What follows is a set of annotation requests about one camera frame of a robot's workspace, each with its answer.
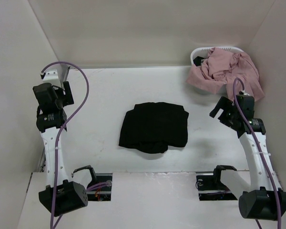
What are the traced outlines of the black trousers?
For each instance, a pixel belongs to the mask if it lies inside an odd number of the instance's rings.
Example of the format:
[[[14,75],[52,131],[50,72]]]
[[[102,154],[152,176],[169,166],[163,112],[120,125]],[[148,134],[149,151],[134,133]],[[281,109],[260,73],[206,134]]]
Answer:
[[[181,105],[136,104],[125,114],[119,146],[147,154],[163,154],[169,146],[184,148],[188,142],[188,117]]]

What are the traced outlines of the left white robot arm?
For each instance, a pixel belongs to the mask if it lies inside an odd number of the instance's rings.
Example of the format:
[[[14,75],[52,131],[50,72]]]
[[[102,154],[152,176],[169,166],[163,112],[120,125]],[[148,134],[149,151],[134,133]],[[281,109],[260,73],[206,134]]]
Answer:
[[[46,188],[39,192],[40,203],[55,217],[88,205],[86,190],[97,186],[97,176],[91,166],[68,171],[63,159],[62,137],[67,133],[64,107],[74,103],[70,84],[49,82],[33,87],[39,103],[37,128],[40,131],[46,158]]]

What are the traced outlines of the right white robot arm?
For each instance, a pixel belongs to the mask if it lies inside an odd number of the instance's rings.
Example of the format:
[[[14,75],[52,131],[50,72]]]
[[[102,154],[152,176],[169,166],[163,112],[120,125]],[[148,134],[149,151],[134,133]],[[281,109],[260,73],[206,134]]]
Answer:
[[[254,118],[255,100],[238,94],[234,103],[222,96],[210,112],[214,118],[219,110],[220,123],[233,129],[244,149],[250,182],[246,182],[233,166],[217,165],[212,184],[225,186],[238,200],[240,214],[245,219],[279,221],[286,212],[286,192],[282,190],[272,168],[266,147],[266,128],[260,118]]]

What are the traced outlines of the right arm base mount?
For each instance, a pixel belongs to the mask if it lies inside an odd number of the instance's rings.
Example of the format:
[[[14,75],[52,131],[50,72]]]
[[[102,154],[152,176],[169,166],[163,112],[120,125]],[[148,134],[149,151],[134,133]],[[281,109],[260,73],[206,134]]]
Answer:
[[[195,187],[200,201],[237,200],[227,186],[215,182],[212,172],[196,173]]]

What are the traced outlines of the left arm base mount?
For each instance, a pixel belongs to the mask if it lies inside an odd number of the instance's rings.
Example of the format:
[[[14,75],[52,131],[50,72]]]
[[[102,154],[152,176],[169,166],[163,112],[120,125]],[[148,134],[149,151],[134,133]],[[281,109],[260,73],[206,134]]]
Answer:
[[[111,181],[113,178],[113,174],[96,174],[96,181],[91,181],[87,188],[97,185],[102,182]],[[97,189],[93,189],[92,191],[88,192],[88,201],[111,201],[111,195],[112,195],[112,186],[105,186],[101,185],[101,187]]]

